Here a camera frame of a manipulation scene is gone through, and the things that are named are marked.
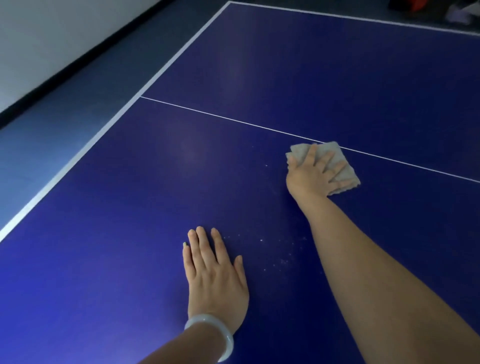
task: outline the gray rag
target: gray rag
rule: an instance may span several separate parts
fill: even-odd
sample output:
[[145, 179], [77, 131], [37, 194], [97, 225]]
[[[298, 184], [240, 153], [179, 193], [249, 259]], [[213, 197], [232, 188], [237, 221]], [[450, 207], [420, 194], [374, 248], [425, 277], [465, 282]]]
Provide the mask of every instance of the gray rag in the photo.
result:
[[[302, 164], [303, 161], [305, 160], [305, 157], [307, 156], [308, 150], [310, 149], [311, 144], [296, 144], [294, 146], [290, 147], [291, 152], [287, 153], [287, 159], [293, 155], [295, 159], [297, 160], [298, 164]], [[317, 148], [317, 153], [315, 155], [315, 163], [323, 157], [327, 152], [335, 152], [335, 155], [333, 158], [328, 162], [326, 165], [325, 169], [331, 169], [335, 164], [338, 162], [341, 162], [343, 160], [347, 160], [345, 156], [342, 153], [342, 150], [340, 149], [340, 146], [338, 145], [337, 142], [330, 142], [330, 143], [324, 143], [324, 144], [319, 144]], [[344, 191], [348, 191], [354, 187], [357, 187], [360, 184], [360, 180], [355, 174], [355, 170], [352, 168], [351, 165], [347, 165], [345, 168], [342, 169], [342, 171], [336, 175], [332, 181], [343, 181], [343, 180], [349, 180], [353, 179], [353, 183], [347, 187], [339, 188], [337, 190], [334, 190], [330, 192], [328, 195], [331, 194], [339, 194]]]

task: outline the right hand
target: right hand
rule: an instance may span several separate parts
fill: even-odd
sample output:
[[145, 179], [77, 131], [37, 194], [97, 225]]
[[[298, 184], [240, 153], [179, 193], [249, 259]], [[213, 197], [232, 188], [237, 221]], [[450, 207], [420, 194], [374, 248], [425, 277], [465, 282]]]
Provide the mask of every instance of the right hand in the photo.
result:
[[190, 246], [183, 245], [183, 263], [190, 295], [188, 318], [210, 314], [222, 321], [234, 334], [247, 314], [249, 293], [241, 255], [232, 265], [217, 229], [212, 229], [215, 254], [205, 229], [188, 232]]
[[287, 188], [300, 208], [317, 197], [325, 198], [334, 190], [350, 185], [353, 180], [331, 182], [331, 180], [345, 168], [346, 160], [338, 162], [330, 170], [325, 170], [334, 153], [328, 152], [315, 163], [315, 153], [318, 145], [313, 144], [299, 166], [294, 157], [288, 159]]

